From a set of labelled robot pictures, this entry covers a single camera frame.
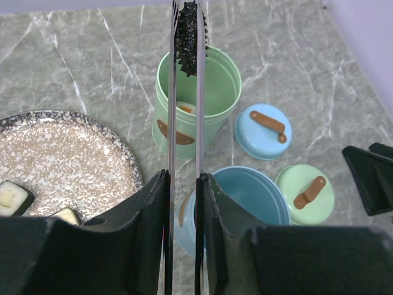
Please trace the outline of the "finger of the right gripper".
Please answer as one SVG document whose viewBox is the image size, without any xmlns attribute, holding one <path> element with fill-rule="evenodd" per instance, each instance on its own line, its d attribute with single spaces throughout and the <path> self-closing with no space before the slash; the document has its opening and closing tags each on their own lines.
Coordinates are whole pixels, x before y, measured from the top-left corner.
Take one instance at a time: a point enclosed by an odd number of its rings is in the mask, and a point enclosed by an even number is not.
<svg viewBox="0 0 393 295">
<path fill-rule="evenodd" d="M 342 150 L 369 216 L 392 211 L 392 160 L 355 146 Z"/>
<path fill-rule="evenodd" d="M 373 143 L 369 146 L 370 152 L 393 159 L 393 147 L 381 143 Z"/>
</svg>

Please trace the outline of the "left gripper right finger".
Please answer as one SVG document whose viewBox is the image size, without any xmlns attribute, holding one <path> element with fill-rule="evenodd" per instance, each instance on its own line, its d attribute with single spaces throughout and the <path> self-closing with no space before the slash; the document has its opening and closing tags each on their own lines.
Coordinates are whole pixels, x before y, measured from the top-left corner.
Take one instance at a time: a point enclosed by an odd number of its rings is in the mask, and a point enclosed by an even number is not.
<svg viewBox="0 0 393 295">
<path fill-rule="evenodd" d="M 271 226 L 213 175 L 196 182 L 196 293 L 391 294 L 392 237 L 377 227 Z"/>
</svg>

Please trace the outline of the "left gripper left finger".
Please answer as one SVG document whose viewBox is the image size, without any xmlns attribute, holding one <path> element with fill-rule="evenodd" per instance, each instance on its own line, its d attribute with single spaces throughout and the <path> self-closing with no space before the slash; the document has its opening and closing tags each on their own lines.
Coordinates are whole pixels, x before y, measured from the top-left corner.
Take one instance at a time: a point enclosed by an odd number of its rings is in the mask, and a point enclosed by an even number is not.
<svg viewBox="0 0 393 295">
<path fill-rule="evenodd" d="M 81 226 L 1 219 L 2 294 L 156 294 L 167 217 L 166 171 Z"/>
</svg>

